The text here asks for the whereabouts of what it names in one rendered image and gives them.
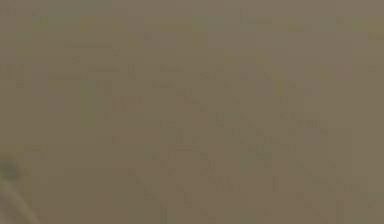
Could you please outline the pale grey curved object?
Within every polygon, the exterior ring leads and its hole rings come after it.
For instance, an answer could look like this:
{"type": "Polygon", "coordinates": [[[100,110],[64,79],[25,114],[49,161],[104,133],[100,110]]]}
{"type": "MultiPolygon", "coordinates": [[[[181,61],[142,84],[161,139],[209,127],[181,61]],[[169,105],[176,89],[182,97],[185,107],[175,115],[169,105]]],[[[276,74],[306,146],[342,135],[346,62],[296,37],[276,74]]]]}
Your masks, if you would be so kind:
{"type": "Polygon", "coordinates": [[[0,224],[41,224],[15,187],[20,178],[14,162],[0,159],[0,224]]]}

